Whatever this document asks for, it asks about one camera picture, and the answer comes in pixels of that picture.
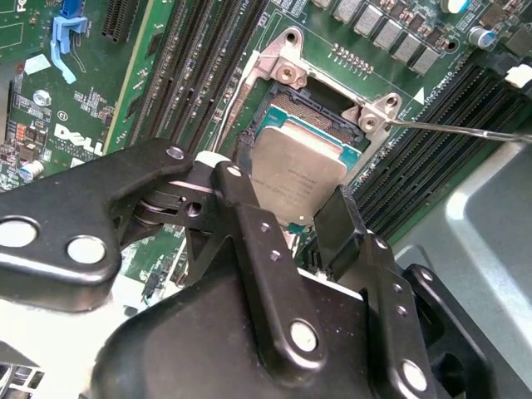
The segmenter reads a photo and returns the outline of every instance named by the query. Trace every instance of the blue plastic clip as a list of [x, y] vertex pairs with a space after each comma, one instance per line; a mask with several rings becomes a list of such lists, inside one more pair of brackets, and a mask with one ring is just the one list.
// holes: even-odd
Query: blue plastic clip
[[59, 15], [65, 18], [79, 17], [82, 10], [82, 0], [63, 0], [63, 5], [61, 6], [61, 10], [59, 10]]
[[50, 57], [53, 65], [62, 72], [66, 83], [69, 85], [76, 81], [76, 77], [62, 61], [61, 54], [68, 54], [70, 52], [70, 31], [83, 33], [86, 30], [86, 25], [86, 17], [75, 17], [71, 19], [64, 17], [53, 18], [52, 40], [50, 41], [52, 54]]

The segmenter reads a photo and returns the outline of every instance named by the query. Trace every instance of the ram slot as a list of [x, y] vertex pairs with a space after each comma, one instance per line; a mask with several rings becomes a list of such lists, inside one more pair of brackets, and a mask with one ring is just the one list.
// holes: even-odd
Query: ram slot
[[202, 1], [175, 2], [165, 34], [161, 39], [161, 49], [154, 64], [150, 84], [143, 94], [142, 105], [136, 112], [129, 134], [128, 145], [155, 136], [152, 129], [164, 105], [171, 84], [171, 78], [182, 67], [190, 51], [188, 40], [199, 23], [203, 11]]
[[[419, 121], [497, 131], [516, 127], [516, 116], [526, 107], [500, 78], [471, 63], [425, 108]], [[447, 190], [452, 177], [488, 145], [496, 147], [463, 135], [405, 130], [354, 191], [368, 228], [389, 239], [427, 201]]]
[[185, 82], [178, 81], [176, 86], [181, 91], [179, 94], [181, 98], [179, 103], [172, 103], [171, 107], [167, 107], [163, 127], [172, 141], [177, 142], [181, 137], [181, 128], [184, 124], [182, 120], [190, 117], [188, 111], [192, 108], [192, 104], [197, 101], [200, 89], [208, 75], [212, 73], [215, 63], [220, 57], [226, 57], [225, 54], [222, 54], [222, 50], [227, 44], [230, 28], [239, 15], [239, 9], [239, 2], [222, 3], [214, 23], [206, 32], [202, 57], [198, 57], [194, 67], [191, 68], [189, 78]]
[[230, 41], [227, 45], [227, 52], [222, 58], [221, 63], [217, 66], [212, 81], [206, 88], [202, 86], [198, 90], [196, 98], [200, 98], [201, 103], [199, 105], [195, 101], [190, 103], [191, 109], [188, 115], [181, 121], [180, 126], [177, 128], [177, 131], [182, 131], [185, 123], [188, 124], [187, 131], [190, 134], [187, 137], [188, 140], [184, 143], [188, 151], [196, 151], [202, 135], [205, 133], [208, 124], [212, 121], [216, 106], [219, 104], [222, 96], [224, 96], [234, 71], [240, 63], [245, 48], [267, 6], [268, 0], [262, 0], [251, 2], [246, 7], [245, 12], [239, 16], [239, 20], [234, 26]]

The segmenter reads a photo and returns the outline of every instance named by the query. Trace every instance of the metal wire lever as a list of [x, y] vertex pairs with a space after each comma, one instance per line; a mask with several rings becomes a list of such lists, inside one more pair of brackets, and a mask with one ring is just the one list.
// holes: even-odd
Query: metal wire lever
[[447, 133], [457, 133], [459, 135], [472, 135], [487, 140], [514, 141], [532, 144], [532, 135], [516, 135], [515, 133], [500, 133], [498, 131], [485, 131], [473, 127], [436, 125], [431, 123], [398, 121], [387, 119], [387, 123], [392, 126], [409, 127], [412, 129], [424, 129], [427, 131], [444, 131]]

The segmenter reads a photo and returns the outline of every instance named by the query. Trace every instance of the screw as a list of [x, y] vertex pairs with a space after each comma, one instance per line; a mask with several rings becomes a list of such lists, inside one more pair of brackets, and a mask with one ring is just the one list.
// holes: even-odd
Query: screw
[[373, 114], [365, 116], [362, 120], [365, 131], [374, 131], [377, 126], [377, 118]]
[[242, 176], [242, 172], [236, 166], [228, 166], [227, 171], [233, 176], [236, 176], [236, 177]]
[[429, 272], [427, 272], [425, 269], [421, 270], [421, 276], [427, 281], [432, 281], [432, 276]]
[[106, 256], [106, 246], [97, 237], [84, 235], [73, 239], [66, 253], [80, 264], [97, 264]]
[[290, 335], [293, 343], [304, 352], [312, 352], [318, 346], [318, 339], [311, 327], [296, 320], [290, 325]]
[[397, 98], [396, 97], [388, 97], [386, 100], [386, 105], [393, 108], [397, 106]]
[[166, 149], [166, 154], [174, 158], [175, 160], [182, 160], [185, 158], [185, 154], [183, 154], [183, 151], [180, 148], [177, 147], [170, 147]]
[[408, 315], [408, 311], [401, 305], [397, 307], [397, 312], [404, 318]]
[[33, 102], [38, 106], [49, 106], [52, 103], [52, 97], [46, 90], [37, 90], [33, 93]]
[[375, 238], [375, 242], [382, 249], [387, 249], [388, 248], [388, 245], [386, 244], [386, 242], [383, 239], [379, 238], [379, 237]]
[[21, 248], [37, 238], [37, 228], [25, 220], [6, 220], [0, 223], [0, 245]]
[[412, 388], [418, 391], [425, 391], [427, 388], [425, 374], [421, 369], [410, 360], [405, 360], [402, 363], [402, 372], [405, 374], [406, 380], [412, 386]]
[[274, 262], [277, 262], [278, 259], [281, 258], [281, 253], [279, 251], [272, 251], [272, 253], [269, 255], [269, 258], [272, 259]]
[[296, 80], [296, 70], [290, 65], [279, 68], [276, 75], [283, 83], [293, 83]]

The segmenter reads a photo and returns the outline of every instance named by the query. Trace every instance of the silver rivet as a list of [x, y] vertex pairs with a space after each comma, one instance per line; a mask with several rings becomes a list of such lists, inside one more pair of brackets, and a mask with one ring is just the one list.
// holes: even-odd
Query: silver rivet
[[269, 255], [269, 258], [272, 259], [274, 262], [277, 262], [279, 258], [281, 258], [281, 253], [279, 251], [272, 251], [272, 253]]
[[38, 106], [49, 106], [52, 104], [52, 98], [46, 90], [37, 90], [33, 93], [33, 102]]
[[427, 388], [425, 374], [421, 369], [410, 360], [405, 360], [402, 363], [402, 372], [405, 374], [406, 380], [412, 388], [418, 391], [425, 391]]
[[379, 247], [381, 247], [382, 249], [387, 249], [388, 248], [388, 245], [386, 244], [386, 242], [383, 240], [383, 239], [380, 239], [379, 237], [376, 237], [375, 238], [375, 242], [377, 243], [377, 245]]
[[166, 154], [174, 158], [175, 160], [182, 160], [185, 158], [185, 154], [183, 154], [183, 151], [180, 148], [177, 147], [170, 147], [166, 149]]
[[80, 264], [96, 264], [106, 256], [106, 246], [100, 239], [84, 235], [73, 239], [66, 247], [66, 252]]
[[432, 281], [432, 276], [429, 272], [427, 272], [425, 269], [421, 270], [421, 276], [427, 281]]
[[393, 96], [388, 97], [386, 100], [386, 106], [389, 106], [390, 108], [397, 106], [397, 103], [397, 98]]
[[236, 167], [236, 166], [228, 166], [227, 171], [236, 177], [240, 177], [242, 175], [242, 172]]
[[0, 223], [0, 245], [21, 248], [37, 238], [37, 228], [25, 220], [6, 220]]
[[398, 312], [401, 316], [403, 316], [404, 318], [408, 315], [408, 311], [405, 309], [404, 306], [401, 306], [401, 305], [399, 305], [399, 306], [397, 307], [397, 312]]
[[310, 326], [296, 320], [290, 325], [290, 335], [293, 342], [304, 352], [312, 352], [318, 345], [316, 334]]

